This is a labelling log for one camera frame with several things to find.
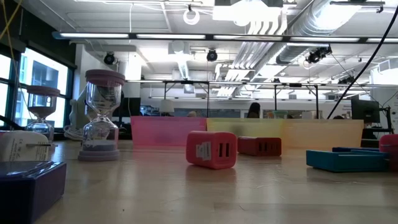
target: pink hourglass cap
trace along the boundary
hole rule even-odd
[[[86,72],[86,81],[94,85],[109,86],[110,82],[124,85],[124,82],[126,80],[124,78],[124,75],[118,72],[102,69],[92,69]]]
[[[40,96],[59,96],[61,93],[61,91],[56,88],[51,88],[47,86],[36,86],[36,85],[27,86],[26,91],[30,94],[35,94]]]

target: wooden table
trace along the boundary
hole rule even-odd
[[[232,169],[209,170],[131,141],[120,141],[119,161],[80,162],[80,143],[57,144],[65,195],[36,224],[398,223],[398,174],[315,170],[304,153],[238,155]]]

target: red block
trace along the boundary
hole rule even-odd
[[[398,134],[387,134],[380,138],[379,149],[389,153],[389,168],[398,172]]]
[[[192,131],[187,139],[187,161],[212,169],[231,168],[236,162],[237,145],[232,133]]]
[[[251,156],[280,156],[282,141],[280,138],[238,138],[238,152]]]

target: white ceiling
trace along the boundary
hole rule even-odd
[[[298,6],[289,11],[289,19],[294,17],[310,0],[297,0]],[[129,32],[129,5],[123,4],[103,4],[101,2],[75,2],[74,0],[25,0],[23,6],[40,17],[45,22],[57,30],[74,31],[72,27],[62,21],[54,12],[43,4],[48,5],[65,21],[70,23],[78,31],[87,32]],[[204,1],[203,9],[211,10],[212,0]],[[391,11],[397,5],[397,1],[387,1],[385,12],[377,14],[375,12],[359,12],[355,14],[345,25],[335,31],[333,35],[376,35],[381,36],[388,26],[392,17]],[[200,14],[198,24],[191,26],[183,21],[183,11],[167,11],[166,16],[170,27],[167,26],[166,17],[160,6],[150,5],[156,10],[147,9],[140,6],[131,8],[131,27],[132,32],[174,32],[174,33],[217,33],[217,34],[242,34],[245,33],[245,27],[239,27],[228,21],[214,21],[211,16]],[[166,9],[184,9],[184,6],[165,6]],[[391,37],[398,36],[398,22],[396,22],[390,31]],[[143,67],[143,74],[150,73],[170,73],[177,68],[175,62],[165,62],[167,56],[167,45],[169,41],[143,41],[143,40],[107,40],[101,41],[102,45],[135,45],[141,51],[142,55],[148,60],[150,66]],[[206,51],[209,48],[215,48],[219,60],[233,60],[236,53],[239,52],[240,42],[190,42],[191,49],[195,49],[195,60],[188,62],[188,67],[194,70],[214,71],[216,63],[206,61]],[[361,68],[364,63],[358,62],[358,55],[366,61],[370,56],[375,45],[355,45],[355,44],[334,44],[331,46],[333,54],[341,62],[345,69],[358,66]],[[383,61],[387,56],[398,56],[397,45],[385,45],[377,55],[378,61]],[[307,70],[300,64],[299,67],[287,67],[284,72],[291,77],[312,77],[328,78],[343,72],[343,69],[336,64],[333,57],[322,60],[323,64],[316,64]]]

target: sand timer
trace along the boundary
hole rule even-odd
[[[35,85],[27,86],[26,90],[29,94],[27,109],[37,119],[28,124],[25,130],[45,135],[49,139],[49,144],[51,144],[54,138],[54,127],[45,118],[57,109],[57,96],[59,96],[60,90]]]
[[[83,129],[81,161],[110,161],[119,158],[119,129],[108,118],[121,101],[124,75],[107,70],[86,72],[86,103],[97,117]]]

